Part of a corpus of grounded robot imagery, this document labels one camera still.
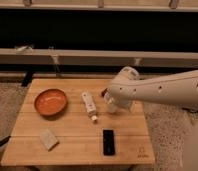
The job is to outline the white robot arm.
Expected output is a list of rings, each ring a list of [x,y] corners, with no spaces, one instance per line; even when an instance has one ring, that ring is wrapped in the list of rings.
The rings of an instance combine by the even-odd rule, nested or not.
[[[145,101],[198,110],[198,70],[139,80],[139,73],[124,67],[107,86],[111,112],[130,109],[133,101]],[[184,143],[182,171],[198,171],[198,121]]]

